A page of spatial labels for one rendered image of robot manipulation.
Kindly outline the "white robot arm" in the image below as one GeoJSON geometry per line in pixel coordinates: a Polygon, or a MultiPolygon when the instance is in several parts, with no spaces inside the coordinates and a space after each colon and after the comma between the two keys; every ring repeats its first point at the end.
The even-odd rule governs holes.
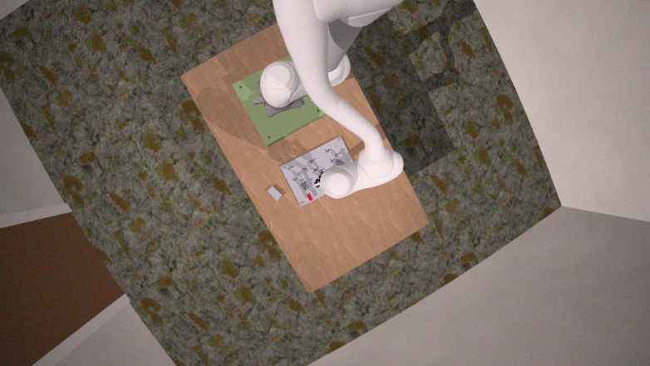
{"type": "Polygon", "coordinates": [[[363,140],[365,148],[356,161],[321,174],[320,186],[332,198],[387,183],[402,172],[400,154],[388,150],[375,126],[333,87],[349,75],[346,53],[362,28],[403,1],[273,0],[278,26],[293,60],[272,62],[263,70],[255,83],[260,96],[253,103],[264,103],[267,116],[272,117],[300,107],[299,98],[309,95],[323,112],[363,140]]]}

